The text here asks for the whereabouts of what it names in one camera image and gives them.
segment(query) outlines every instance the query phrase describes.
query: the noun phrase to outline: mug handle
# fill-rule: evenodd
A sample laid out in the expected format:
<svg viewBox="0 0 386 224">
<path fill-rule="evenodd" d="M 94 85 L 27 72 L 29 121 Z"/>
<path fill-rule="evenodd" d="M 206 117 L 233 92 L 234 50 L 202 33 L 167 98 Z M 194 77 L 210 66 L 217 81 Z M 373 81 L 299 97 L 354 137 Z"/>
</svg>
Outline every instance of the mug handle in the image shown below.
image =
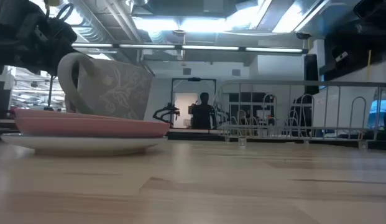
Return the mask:
<svg viewBox="0 0 386 224">
<path fill-rule="evenodd" d="M 73 83 L 72 70 L 76 63 L 79 63 L 88 75 L 95 75 L 94 63 L 87 55 L 81 53 L 70 53 L 64 56 L 58 64 L 58 82 L 65 94 L 68 96 L 68 99 L 75 105 L 80 113 L 94 114 L 94 111 L 82 99 Z"/>
</svg>

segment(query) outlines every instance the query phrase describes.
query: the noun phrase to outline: white plate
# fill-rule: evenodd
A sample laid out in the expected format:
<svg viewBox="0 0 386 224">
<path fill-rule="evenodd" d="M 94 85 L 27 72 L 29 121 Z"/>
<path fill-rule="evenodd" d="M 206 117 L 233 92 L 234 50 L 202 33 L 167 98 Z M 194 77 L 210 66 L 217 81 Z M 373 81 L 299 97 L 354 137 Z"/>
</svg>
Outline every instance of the white plate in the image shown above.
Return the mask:
<svg viewBox="0 0 386 224">
<path fill-rule="evenodd" d="M 77 137 L 41 137 L 23 136 L 22 134 L 3 134 L 4 142 L 16 146 L 35 149 L 36 154 L 59 154 L 72 156 L 122 155 L 142 152 L 167 140 L 123 139 L 123 138 L 77 138 Z"/>
</svg>

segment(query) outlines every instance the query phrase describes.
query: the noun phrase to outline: ceramic mug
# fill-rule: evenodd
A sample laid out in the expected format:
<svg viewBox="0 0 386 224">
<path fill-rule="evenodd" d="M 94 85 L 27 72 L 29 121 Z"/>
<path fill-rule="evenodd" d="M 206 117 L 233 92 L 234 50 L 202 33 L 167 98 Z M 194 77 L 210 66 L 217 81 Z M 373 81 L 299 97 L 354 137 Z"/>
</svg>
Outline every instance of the ceramic mug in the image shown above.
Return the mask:
<svg viewBox="0 0 386 224">
<path fill-rule="evenodd" d="M 72 79 L 76 63 L 79 65 L 78 89 Z M 57 75 L 68 100 L 79 113 L 144 118 L 152 75 L 143 68 L 70 53 L 61 59 Z"/>
</svg>

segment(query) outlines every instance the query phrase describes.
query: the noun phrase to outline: metal rack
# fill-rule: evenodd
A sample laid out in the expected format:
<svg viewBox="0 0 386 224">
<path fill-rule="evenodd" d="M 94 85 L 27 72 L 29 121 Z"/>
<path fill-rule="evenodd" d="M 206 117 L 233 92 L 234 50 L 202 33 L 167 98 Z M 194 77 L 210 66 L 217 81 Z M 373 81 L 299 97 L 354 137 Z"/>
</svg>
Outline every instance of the metal rack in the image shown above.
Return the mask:
<svg viewBox="0 0 386 224">
<path fill-rule="evenodd" d="M 315 95 L 305 94 L 308 86 L 323 89 Z M 261 101 L 254 99 L 263 89 L 274 91 L 261 93 L 264 95 Z M 243 138 L 366 144 L 376 140 L 379 133 L 382 93 L 386 93 L 386 83 L 235 80 L 220 86 L 213 105 L 218 116 L 218 133 L 227 141 Z M 249 94 L 249 101 L 242 98 Z M 238 100 L 231 103 L 230 95 L 238 95 Z M 375 126 L 368 128 L 373 100 L 377 102 Z M 237 113 L 235 110 L 233 113 L 231 105 L 234 109 L 238 107 Z M 371 138 L 364 138 L 368 133 Z"/>
</svg>

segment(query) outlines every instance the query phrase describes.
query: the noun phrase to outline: wood grain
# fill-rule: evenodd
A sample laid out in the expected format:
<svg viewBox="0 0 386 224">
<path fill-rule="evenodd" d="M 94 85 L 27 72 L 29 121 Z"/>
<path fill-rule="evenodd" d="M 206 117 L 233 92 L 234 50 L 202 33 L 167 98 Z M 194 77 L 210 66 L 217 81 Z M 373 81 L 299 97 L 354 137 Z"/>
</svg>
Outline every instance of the wood grain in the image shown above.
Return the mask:
<svg viewBox="0 0 386 224">
<path fill-rule="evenodd" d="M 83 158 L 0 142 L 0 223 L 386 223 L 386 151 L 167 141 Z"/>
</svg>

